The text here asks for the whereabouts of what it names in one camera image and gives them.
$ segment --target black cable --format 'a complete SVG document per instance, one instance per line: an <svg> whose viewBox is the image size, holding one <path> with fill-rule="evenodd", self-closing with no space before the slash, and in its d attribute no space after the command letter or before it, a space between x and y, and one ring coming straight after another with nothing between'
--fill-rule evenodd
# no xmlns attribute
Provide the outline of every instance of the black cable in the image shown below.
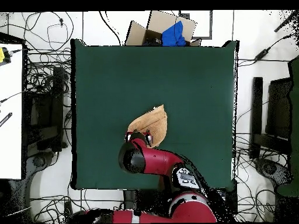
<svg viewBox="0 0 299 224"><path fill-rule="evenodd" d="M54 162L54 163L51 164L50 166L53 166L53 165L55 165L55 164L57 163L57 161L58 161L58 157L59 157L59 152L58 152L58 154L57 154L56 162Z"/></svg>
<svg viewBox="0 0 299 224"><path fill-rule="evenodd" d="M251 63L251 64L246 64L246 65L241 65L241 64L243 63L243 62L242 62L242 63L240 63L240 64L238 65L238 67L249 66L249 65L253 65L253 64L255 64L256 62L260 61L264 56L266 56L266 55L268 54L269 50L270 50L275 44L277 44L280 40L288 39L288 38L290 38L292 35L293 35L293 34L289 34L289 35L286 35L286 36L282 37L281 39L277 40L274 44L272 44L270 47L268 47L267 49L264 49L263 51L261 51L257 56L255 56L255 58L254 58L255 61L254 61L253 63Z"/></svg>
<svg viewBox="0 0 299 224"><path fill-rule="evenodd" d="M91 209L90 207L89 207L89 205L88 205L88 203L87 203L87 200L86 200L86 191L87 191L87 189L85 189L85 192L84 192L84 200L85 200L85 202L86 202L86 204L87 204L87 206L88 206L88 209Z"/></svg>
<svg viewBox="0 0 299 224"><path fill-rule="evenodd" d="M260 190L256 195L255 195L255 205L256 205L256 210L258 212L258 215L259 217L261 218L261 220L263 220L263 222L266 222L267 220L262 218L262 216L260 215L260 210L259 210L259 205L258 205L258 195L264 191L269 191L271 193L273 193L274 195L276 195L276 193L274 191L271 191L271 190L268 190L268 189L263 189L263 190Z"/></svg>
<svg viewBox="0 0 299 224"><path fill-rule="evenodd" d="M121 46L121 43L120 43L120 39L119 37L117 36L117 34L112 30L112 28L108 25L108 23L104 20L103 16L102 16L102 13L99 11L100 13L100 17L102 18L103 22L106 24L106 26L112 31L112 33L114 33L114 35L117 37L117 40L119 41L119 45Z"/></svg>
<svg viewBox="0 0 299 224"><path fill-rule="evenodd" d="M252 110L252 108L250 108L248 111L246 111L245 113L243 113L241 116L239 116L238 117L238 119L237 119L237 121L236 121L236 125L237 125L237 123L238 123L238 121L239 121L239 119L244 115L244 114L246 114L246 113L248 113L248 112L250 112Z"/></svg>
<svg viewBox="0 0 299 224"><path fill-rule="evenodd" d="M257 60L256 60L256 61L254 61L254 62L253 62L253 63L251 63L251 64L238 65L238 67L253 65L253 64L255 64L256 62L257 62Z"/></svg>

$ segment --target green mat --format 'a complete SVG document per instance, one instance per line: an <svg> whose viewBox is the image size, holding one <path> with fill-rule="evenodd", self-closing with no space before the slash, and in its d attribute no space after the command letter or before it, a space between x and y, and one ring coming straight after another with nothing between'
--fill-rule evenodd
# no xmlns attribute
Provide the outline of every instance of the green mat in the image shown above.
<svg viewBox="0 0 299 224"><path fill-rule="evenodd" d="M209 186L232 187L236 44L88 47L71 40L71 186L157 188L158 176L126 173L118 155L132 120L164 104L168 130L159 148L188 157Z"/></svg>

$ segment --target white surface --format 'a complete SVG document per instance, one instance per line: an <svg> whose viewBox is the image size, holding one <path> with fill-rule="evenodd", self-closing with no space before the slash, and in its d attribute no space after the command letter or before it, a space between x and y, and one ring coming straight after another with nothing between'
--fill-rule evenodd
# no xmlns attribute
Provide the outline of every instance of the white surface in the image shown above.
<svg viewBox="0 0 299 224"><path fill-rule="evenodd" d="M22 49L22 45L1 44L8 51ZM22 52L11 58L11 63L0 66L0 100L22 91ZM0 106L0 121L12 113L0 127L0 179L21 179L22 94Z"/></svg>

